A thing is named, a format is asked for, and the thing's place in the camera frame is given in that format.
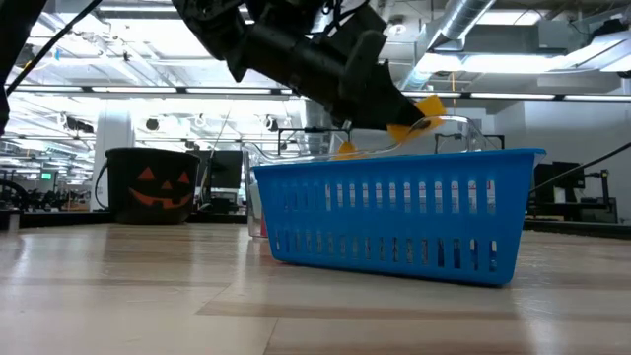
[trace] desk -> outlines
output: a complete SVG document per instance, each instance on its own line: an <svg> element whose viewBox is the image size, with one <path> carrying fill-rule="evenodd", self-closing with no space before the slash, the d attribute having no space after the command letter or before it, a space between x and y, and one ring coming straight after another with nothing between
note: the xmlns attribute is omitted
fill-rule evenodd
<svg viewBox="0 0 631 355"><path fill-rule="evenodd" d="M300 267L244 226L0 236L0 349L28 354L622 354L631 242L524 232L511 285Z"/></svg>

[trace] black cable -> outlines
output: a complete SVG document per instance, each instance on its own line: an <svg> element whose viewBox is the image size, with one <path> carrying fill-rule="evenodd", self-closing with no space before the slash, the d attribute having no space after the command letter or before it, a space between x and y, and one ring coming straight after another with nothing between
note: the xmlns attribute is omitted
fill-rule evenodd
<svg viewBox="0 0 631 355"><path fill-rule="evenodd" d="M365 0L360 6L342 13L341 12L342 0L338 0L338 2L335 3L335 7L333 9L333 20L328 25L326 25L324 30L321 33L319 33L319 35L327 36L333 30L333 28L336 28L339 30L341 27L342 21L344 21L349 16L352 16L355 13L357 13L361 8L369 5L369 3L370 3L370 0Z"/></svg>
<svg viewBox="0 0 631 355"><path fill-rule="evenodd" d="M521 15L519 15L517 17L517 19L513 22L513 25L515 25L517 23L517 21L519 21L525 14L527 14L530 11L534 11L535 13L537 13L537 15L539 15L541 17L541 20L545 20L545 16L543 16L543 14L541 14L541 12L537 9L534 8L527 8L524 12L522 12Z"/></svg>
<svg viewBox="0 0 631 355"><path fill-rule="evenodd" d="M52 47L66 34L72 30L72 27L75 26L79 21L83 20L88 14L90 14L99 4L101 4L102 0L93 0L85 9L83 9L77 16L72 19L68 25L66 25L63 29L61 29L57 34L55 34L45 45L41 48L39 53L35 56L35 58L31 61L29 65L27 65L18 77L9 85L7 88L7 97L13 93L18 85L22 83L22 81L31 73L33 69L37 67L37 65L41 62L41 60L46 56L46 54L52 49Z"/></svg>
<svg viewBox="0 0 631 355"><path fill-rule="evenodd" d="M574 28L574 30L576 30L576 32L578 32L581 35L586 35L586 36L590 36L591 35L591 34L584 33L581 30L579 30L579 28L576 27L576 25L574 25L574 23L572 23L572 22L568 22L568 25L572 26Z"/></svg>
<svg viewBox="0 0 631 355"><path fill-rule="evenodd" d="M581 165L581 166L578 166L578 167L576 167L576 168L574 168L574 169L570 169L569 171L567 171L567 172L565 172L565 173L563 173L563 174L561 174L561 175L559 175L559 176L553 177L553 178L551 178L550 180L548 180L548 181L546 181L546 182L543 182L543 183L542 183L542 184L540 184L539 186L537 186L537 187L533 188L533 189L530 191L530 193L533 193L533 192L537 191L538 189L540 189L540 188L542 188L542 187L544 187L544 186L548 186L548 185L550 185L551 183L553 183L554 181L558 181L558 180L560 180L561 178L565 178L565 177L567 177L567 176L569 176L569 175L571 175L571 174L573 174L573 173L575 173L575 172L577 172L577 171L581 171L581 170L583 170L583 169L585 169L585 168L589 168L589 167L591 167L592 165L598 164L598 163L602 162L603 160L609 159L609 158L613 157L614 155L616 155L616 154L618 154L618 153L620 153L620 152L622 152L622 151L624 151L624 150L626 150L626 149L629 149L630 147L631 147L631 142L629 142L629 143L627 143L627 144L623 145L622 147L620 147L620 148L618 148L618 149L616 149L616 150L614 150L614 151L612 151L612 152L609 152L609 153L607 153L607 154L603 155L603 156L602 156L602 157L600 157L600 158L597 158L597 159L595 159L595 160L592 160L591 162L589 162L589 163L585 163L585 164L583 164L583 165Z"/></svg>

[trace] wall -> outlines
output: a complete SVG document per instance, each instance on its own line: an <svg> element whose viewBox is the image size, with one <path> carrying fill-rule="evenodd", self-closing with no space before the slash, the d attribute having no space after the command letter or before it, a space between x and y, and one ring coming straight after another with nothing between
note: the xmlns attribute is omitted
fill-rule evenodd
<svg viewBox="0 0 631 355"><path fill-rule="evenodd" d="M543 163L586 163L631 140L629 105L621 103L517 103L496 115L495 128L507 135L508 147L545 149ZM626 223L631 223L630 163L631 150L586 169L609 169L610 195L617 198L618 217ZM602 196L599 179L586 179L584 195Z"/></svg>

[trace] ceiling light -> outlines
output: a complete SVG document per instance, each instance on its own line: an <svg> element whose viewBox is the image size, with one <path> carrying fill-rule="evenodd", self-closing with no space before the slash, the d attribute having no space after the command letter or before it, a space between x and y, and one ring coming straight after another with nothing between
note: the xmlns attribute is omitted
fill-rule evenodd
<svg viewBox="0 0 631 355"><path fill-rule="evenodd" d="M147 93L147 94L175 94L176 88L139 88L139 87L93 87L95 93Z"/></svg>
<svg viewBox="0 0 631 355"><path fill-rule="evenodd" d="M15 172L15 173L18 173L18 174L36 174L36 173L40 172L39 169L0 168L0 170L8 171L8 172Z"/></svg>
<svg viewBox="0 0 631 355"><path fill-rule="evenodd" d="M631 70L631 55L627 55L600 69L603 72L625 72Z"/></svg>
<svg viewBox="0 0 631 355"><path fill-rule="evenodd" d="M175 6L100 6L100 11L176 12Z"/></svg>
<svg viewBox="0 0 631 355"><path fill-rule="evenodd" d="M191 94L220 94L220 95L267 95L271 94L269 89L220 89L220 88L188 88Z"/></svg>
<svg viewBox="0 0 631 355"><path fill-rule="evenodd" d="M456 72L462 70L462 62L454 55L426 53L418 61L414 70L420 73Z"/></svg>
<svg viewBox="0 0 631 355"><path fill-rule="evenodd" d="M462 70L475 73L538 74L555 67L555 58L538 55L471 55Z"/></svg>
<svg viewBox="0 0 631 355"><path fill-rule="evenodd" d="M551 94L496 94L496 93L471 93L472 99L513 99L513 100L552 100Z"/></svg>
<svg viewBox="0 0 631 355"><path fill-rule="evenodd" d="M592 44L586 47L583 47L579 50L575 50L572 53L566 55L564 57L565 63L562 67L559 67L559 69L580 67L588 63L592 59L597 58L598 56L605 53L606 51L614 48L616 45L620 44L622 41L623 40L621 39L603 41L602 38L596 37L594 41L592 42Z"/></svg>
<svg viewBox="0 0 631 355"><path fill-rule="evenodd" d="M407 98L428 98L432 95L436 95L439 98L459 98L460 93L449 92L402 92Z"/></svg>
<svg viewBox="0 0 631 355"><path fill-rule="evenodd" d="M195 117L195 126L198 128L202 128L206 126L206 119L204 118L203 113Z"/></svg>
<svg viewBox="0 0 631 355"><path fill-rule="evenodd" d="M64 92L76 93L82 92L81 87L72 86L47 86L47 85L20 85L16 88L16 92Z"/></svg>
<svg viewBox="0 0 631 355"><path fill-rule="evenodd" d="M628 95L566 95L565 101L587 101L587 102L631 102Z"/></svg>
<svg viewBox="0 0 631 355"><path fill-rule="evenodd" d="M390 26L389 29L387 29L387 31L392 36L401 35L401 34L405 33L406 30L407 30L407 27L404 24L392 25L392 26Z"/></svg>

